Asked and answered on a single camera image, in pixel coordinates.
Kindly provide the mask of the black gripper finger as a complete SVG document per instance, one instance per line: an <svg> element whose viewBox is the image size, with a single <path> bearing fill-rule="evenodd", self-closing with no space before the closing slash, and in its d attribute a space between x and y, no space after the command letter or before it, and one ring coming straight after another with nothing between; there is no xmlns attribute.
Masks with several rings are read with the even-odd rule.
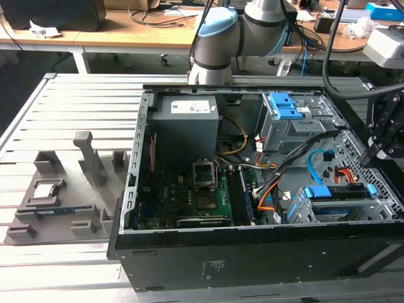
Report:
<svg viewBox="0 0 404 303"><path fill-rule="evenodd" d="M362 167L372 167L375 159L384 160L388 157L382 149L382 144L376 143L376 140L369 138L367 140L368 149L360 156L360 165Z"/></svg>

